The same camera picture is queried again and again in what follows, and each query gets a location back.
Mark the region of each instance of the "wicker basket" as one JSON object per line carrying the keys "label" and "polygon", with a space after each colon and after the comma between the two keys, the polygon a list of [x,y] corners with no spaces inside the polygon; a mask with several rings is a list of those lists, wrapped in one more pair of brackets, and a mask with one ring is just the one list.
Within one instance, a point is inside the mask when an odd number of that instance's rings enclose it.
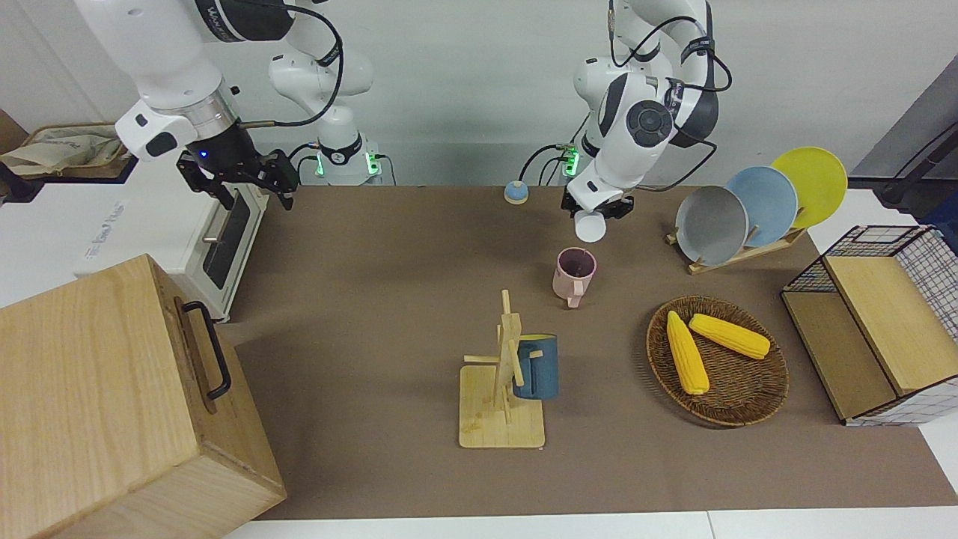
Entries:
{"label": "wicker basket", "polygon": [[[756,361],[693,332],[711,387],[703,395],[689,395],[678,381],[669,348],[669,311],[675,311],[686,322],[692,315],[702,313],[739,324],[766,336],[771,350],[763,360]],[[683,409],[716,425],[743,427],[763,421],[782,407],[788,395],[788,370],[775,339],[752,315],[727,301],[686,295],[666,303],[652,316],[646,350],[655,378],[666,393]]]}

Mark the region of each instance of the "corn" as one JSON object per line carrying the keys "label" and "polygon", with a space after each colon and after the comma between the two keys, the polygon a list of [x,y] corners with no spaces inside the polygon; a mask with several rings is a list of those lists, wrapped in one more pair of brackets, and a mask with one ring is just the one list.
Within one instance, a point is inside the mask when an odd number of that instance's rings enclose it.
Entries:
{"label": "corn", "polygon": [[689,327],[705,339],[735,350],[753,360],[764,358],[771,348],[771,342],[763,335],[713,316],[694,315],[689,321]]}
{"label": "corn", "polygon": [[690,395],[701,395],[708,391],[709,376],[705,373],[705,364],[698,353],[696,341],[692,339],[689,328],[675,311],[669,311],[666,335],[669,337],[669,348],[672,349],[672,359],[675,361],[675,370],[678,372],[682,389]]}

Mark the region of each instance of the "cable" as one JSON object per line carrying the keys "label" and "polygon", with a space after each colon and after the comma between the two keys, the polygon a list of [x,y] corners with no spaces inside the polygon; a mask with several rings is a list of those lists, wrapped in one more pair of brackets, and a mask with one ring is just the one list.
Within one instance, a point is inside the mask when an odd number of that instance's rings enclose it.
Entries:
{"label": "cable", "polygon": [[385,159],[389,161],[389,176],[393,177],[393,185],[399,185],[396,183],[396,167],[393,166],[393,158],[385,153],[377,153],[376,159]]}
{"label": "cable", "polygon": [[709,51],[707,54],[709,55],[709,58],[713,62],[717,63],[718,67],[721,67],[721,70],[725,72],[725,79],[728,80],[725,83],[725,86],[721,88],[716,88],[714,85],[712,87],[708,87],[708,86],[699,86],[698,84],[686,84],[685,82],[683,82],[682,85],[685,86],[686,88],[692,88],[693,90],[701,90],[703,92],[715,92],[715,93],[724,92],[725,90],[732,87],[732,72],[728,69],[728,66],[725,65],[725,62],[722,61],[721,58],[719,58],[719,56],[716,55],[714,52]]}
{"label": "cable", "polygon": [[691,22],[692,24],[695,24],[696,27],[698,27],[699,30],[702,30],[702,27],[701,27],[701,25],[698,24],[698,21],[695,20],[695,19],[693,19],[693,18],[691,18],[689,15],[679,15],[679,16],[676,16],[676,17],[672,17],[671,19],[666,19],[664,22],[662,22],[661,24],[659,24],[658,26],[656,26],[655,28],[653,28],[653,29],[651,30],[651,32],[649,32],[648,34],[646,34],[646,36],[642,38],[642,41],[639,41],[639,44],[632,48],[632,50],[628,53],[628,57],[626,57],[626,61],[624,61],[624,62],[622,62],[622,63],[619,63],[619,62],[616,61],[616,59],[615,59],[615,41],[614,41],[614,39],[612,39],[612,35],[609,35],[609,40],[608,40],[608,52],[609,52],[609,54],[612,56],[612,63],[614,63],[616,67],[626,67],[626,64],[628,64],[628,62],[629,62],[630,60],[632,60],[633,58],[635,58],[635,53],[639,52],[639,49],[641,49],[642,46],[646,44],[646,41],[648,41],[649,39],[651,39],[651,37],[652,37],[653,35],[655,35],[656,32],[658,32],[659,30],[662,30],[662,29],[665,28],[666,26],[669,26],[670,24],[672,24],[672,23],[674,23],[674,22],[678,22],[678,21],[680,21],[680,20],[684,20],[684,21],[687,21],[687,22]]}
{"label": "cable", "polygon": [[[699,22],[698,22],[697,20],[695,20],[694,18],[692,18],[692,17],[690,17],[690,16],[688,16],[688,15],[679,15],[679,16],[676,16],[676,17],[672,17],[671,19],[667,19],[667,20],[664,21],[663,23],[659,24],[658,26],[656,26],[655,28],[653,28],[653,29],[651,30],[651,32],[649,32],[648,34],[646,34],[646,36],[642,38],[642,41],[639,41],[639,44],[636,45],[635,47],[633,47],[633,48],[629,51],[628,56],[626,57],[625,61],[623,61],[622,63],[619,63],[618,60],[615,59],[615,41],[614,41],[614,39],[612,38],[612,34],[609,34],[609,37],[608,37],[608,52],[609,52],[609,54],[612,56],[612,63],[615,64],[616,67],[625,67],[633,58],[635,58],[635,53],[639,52],[639,49],[641,49],[642,46],[646,44],[646,41],[648,41],[653,35],[655,35],[656,32],[658,32],[659,30],[662,30],[662,29],[665,28],[666,26],[668,26],[668,25],[670,25],[670,24],[672,24],[672,23],[674,23],[674,22],[678,22],[678,21],[691,22],[691,23],[695,24],[696,27],[702,32],[702,35],[707,35],[707,33],[702,29],[702,27],[701,27],[701,25],[699,24]],[[732,71],[729,70],[728,66],[725,65],[725,62],[722,61],[722,60],[719,58],[719,56],[715,54],[715,51],[713,51],[712,49],[706,49],[706,54],[708,55],[708,57],[709,57],[709,59],[710,59],[711,61],[717,63],[718,66],[721,67],[722,71],[725,72],[725,77],[728,79],[728,81],[725,83],[725,86],[723,86],[723,87],[721,87],[721,88],[716,88],[716,87],[714,87],[714,86],[711,86],[711,87],[710,87],[710,86],[700,86],[700,85],[698,85],[698,84],[686,84],[685,82],[683,82],[682,85],[685,86],[686,88],[692,88],[693,90],[699,90],[699,91],[703,91],[703,92],[716,92],[716,93],[724,92],[725,90],[731,88],[731,87],[732,87]]]}
{"label": "cable", "polygon": [[678,185],[679,183],[682,183],[683,181],[685,181],[686,179],[688,179],[689,176],[695,174],[696,171],[697,171],[699,168],[701,168],[702,165],[704,165],[709,159],[712,158],[712,155],[715,154],[716,150],[719,149],[719,147],[716,146],[716,144],[715,144],[714,142],[709,142],[709,141],[707,141],[707,140],[702,140],[702,139],[699,139],[699,138],[695,138],[695,137],[693,137],[692,135],[690,135],[689,133],[683,131],[682,129],[680,129],[680,128],[677,128],[677,129],[678,129],[678,132],[680,132],[680,133],[684,134],[685,136],[691,138],[692,140],[696,141],[697,143],[704,144],[704,145],[706,145],[706,146],[711,147],[712,149],[709,151],[708,155],[706,155],[705,157],[702,157],[702,160],[701,160],[701,161],[698,161],[698,164],[697,164],[697,165],[695,165],[694,167],[692,167],[692,170],[691,170],[691,171],[685,173],[685,175],[684,175],[683,177],[679,178],[679,179],[676,180],[675,182],[673,182],[673,183],[671,183],[671,184],[669,184],[669,185],[666,185],[665,187],[646,187],[646,186],[643,186],[643,185],[636,185],[636,186],[635,186],[636,189],[640,189],[640,190],[642,190],[642,191],[652,191],[653,193],[662,193],[663,191],[668,191],[668,190],[672,189],[673,187],[675,187],[676,185]]}
{"label": "cable", "polygon": [[313,148],[315,144],[316,144],[315,142],[305,142],[297,146],[296,148],[293,149],[292,152],[289,153],[289,160],[292,161],[293,157],[295,157],[297,153],[305,150],[306,148]]}
{"label": "cable", "polygon": [[546,161],[545,164],[542,165],[542,170],[539,171],[539,182],[536,185],[542,185],[542,179],[545,177],[545,170],[549,168],[549,163],[555,162],[556,169],[557,169],[559,167],[559,163],[561,163],[564,160],[565,160],[565,153],[563,153],[559,157],[553,157],[552,159],[549,159],[548,161]]}
{"label": "cable", "polygon": [[332,46],[332,49],[330,50],[330,53],[332,53],[333,51],[337,51],[336,57],[338,58],[338,60],[336,61],[336,83],[332,86],[332,93],[330,94],[329,100],[326,101],[326,104],[323,106],[323,108],[319,112],[313,114],[306,120],[299,120],[296,122],[280,122],[279,120],[260,120],[257,122],[244,123],[243,126],[248,129],[249,128],[298,128],[301,126],[309,125],[315,122],[316,120],[319,120],[323,116],[323,114],[326,114],[326,111],[332,107],[332,104],[335,103],[336,97],[339,95],[339,86],[343,82],[343,61],[344,61],[343,60],[343,37],[339,34],[339,32],[336,30],[336,27],[332,25],[332,22],[330,22],[329,19],[327,19],[325,16],[317,12],[314,12],[313,10],[300,8],[299,6],[290,6],[287,4],[266,4],[264,2],[257,2],[256,0],[237,0],[237,1],[243,4],[249,4],[251,6],[260,6],[262,8],[270,8],[270,9],[276,9],[276,10],[284,10],[287,12],[302,13],[302,14],[309,15],[313,18],[319,19],[320,21],[323,22],[323,24],[325,24],[330,29],[330,32],[332,32],[332,36],[335,37],[336,39],[335,44]]}
{"label": "cable", "polygon": [[300,174],[300,167],[303,166],[303,161],[318,161],[318,160],[319,160],[319,157],[315,155],[307,155],[306,157],[303,157],[302,159],[300,159],[300,162],[296,163],[296,175],[298,176]]}
{"label": "cable", "polygon": [[519,181],[522,181],[522,178],[526,175],[526,169],[528,169],[529,165],[532,164],[533,159],[538,157],[541,153],[548,152],[550,150],[561,152],[565,150],[565,147],[561,144],[550,144],[548,146],[543,146],[542,148],[539,148],[538,150],[533,152],[533,154],[530,155],[528,159],[526,159],[526,164],[522,165],[522,172],[519,173]]}
{"label": "cable", "polygon": [[940,132],[940,133],[938,133],[937,135],[935,135],[935,138],[929,140],[929,141],[927,142],[927,144],[925,144],[924,146],[922,146],[922,148],[921,148],[920,150],[918,150],[917,152],[915,152],[914,155],[911,156],[911,159],[908,159],[908,161],[907,161],[904,165],[901,165],[901,168],[899,169],[898,172],[895,173],[894,176],[892,176],[892,179],[897,179],[899,176],[901,176],[901,173],[903,173],[904,170],[908,168],[908,165],[912,164],[912,162],[914,162],[915,159],[917,159],[919,155],[921,155],[922,153],[924,153],[924,151],[927,150],[929,146],[931,146],[932,144],[934,144],[935,142],[937,142],[938,139],[940,139],[940,138],[942,138],[943,136],[945,136],[945,134],[946,134],[947,132],[951,131],[952,129],[955,129],[955,127],[958,127],[958,122],[955,122],[955,123],[951,124],[950,126],[946,127],[944,130],[942,130],[942,132]]}
{"label": "cable", "polygon": [[[582,118],[582,123],[579,124],[579,128],[576,129],[576,132],[572,133],[572,136],[569,138],[569,144],[575,144],[575,142],[576,142],[576,137],[579,136],[579,133],[581,133],[581,132],[582,132],[582,129],[585,128],[585,123],[588,122],[588,121],[589,121],[589,115],[586,114],[585,117]],[[550,183],[552,183],[552,178],[556,175],[556,171],[557,171],[558,169],[559,169],[559,164],[556,163],[556,166],[552,168],[552,173],[549,174],[549,179],[547,179],[546,182],[545,182],[546,185],[549,185]]]}

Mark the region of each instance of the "dark blue mug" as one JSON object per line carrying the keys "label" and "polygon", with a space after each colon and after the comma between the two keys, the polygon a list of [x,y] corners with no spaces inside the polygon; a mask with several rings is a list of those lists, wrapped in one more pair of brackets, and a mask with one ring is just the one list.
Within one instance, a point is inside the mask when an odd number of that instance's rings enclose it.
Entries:
{"label": "dark blue mug", "polygon": [[519,337],[519,368],[525,384],[513,381],[513,395],[520,399],[551,399],[559,394],[559,346],[555,335]]}

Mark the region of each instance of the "brown tabletop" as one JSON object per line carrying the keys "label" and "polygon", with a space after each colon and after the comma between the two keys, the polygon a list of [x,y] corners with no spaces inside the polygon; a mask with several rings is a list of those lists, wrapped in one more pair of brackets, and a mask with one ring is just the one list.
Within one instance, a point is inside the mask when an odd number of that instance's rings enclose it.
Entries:
{"label": "brown tabletop", "polygon": [[[639,194],[609,223],[577,311],[551,290],[580,244],[560,189],[511,206],[502,188],[304,188],[272,208],[220,328],[289,492],[262,518],[958,503],[918,429],[839,425],[778,294],[811,241],[689,275],[662,241],[689,192]],[[559,335],[559,397],[543,449],[461,449],[459,368],[494,352],[504,288],[527,333]],[[684,294],[735,302],[775,337],[791,375],[778,414],[716,430],[664,400],[645,332]]]}

